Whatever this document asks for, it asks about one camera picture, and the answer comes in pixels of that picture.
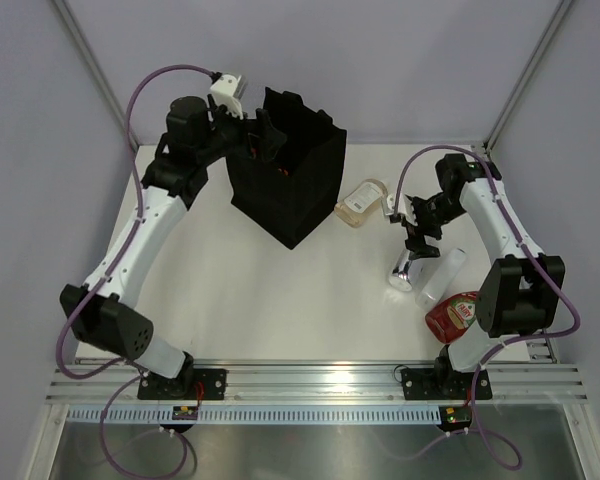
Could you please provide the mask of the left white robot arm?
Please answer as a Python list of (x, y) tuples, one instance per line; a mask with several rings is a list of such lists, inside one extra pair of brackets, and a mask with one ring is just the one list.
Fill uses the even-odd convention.
[(212, 98), (173, 101), (154, 159), (136, 184), (136, 207), (114, 246), (81, 285), (66, 285), (61, 292), (74, 337), (143, 368), (158, 396), (188, 396), (195, 385), (194, 360), (136, 311), (143, 284), (207, 183), (209, 166), (231, 154), (270, 163), (285, 141), (263, 108), (249, 119)]

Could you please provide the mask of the shiny silver bottle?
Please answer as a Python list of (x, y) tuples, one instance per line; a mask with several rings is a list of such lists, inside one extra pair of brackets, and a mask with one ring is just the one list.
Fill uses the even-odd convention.
[(389, 273), (389, 285), (401, 292), (419, 290), (430, 261), (431, 258), (419, 256), (404, 248)]

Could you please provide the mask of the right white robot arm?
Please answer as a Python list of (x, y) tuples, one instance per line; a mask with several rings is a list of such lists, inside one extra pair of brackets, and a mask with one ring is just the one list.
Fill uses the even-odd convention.
[(432, 381), (454, 397), (479, 373), (487, 354), (545, 332), (554, 321), (566, 267), (527, 234), (505, 193), (495, 164), (468, 150), (448, 146), (435, 165), (440, 190), (424, 199), (396, 193), (391, 219), (406, 230), (406, 249), (417, 260), (439, 256), (432, 240), (468, 215), (491, 262), (468, 331), (445, 346), (434, 362)]

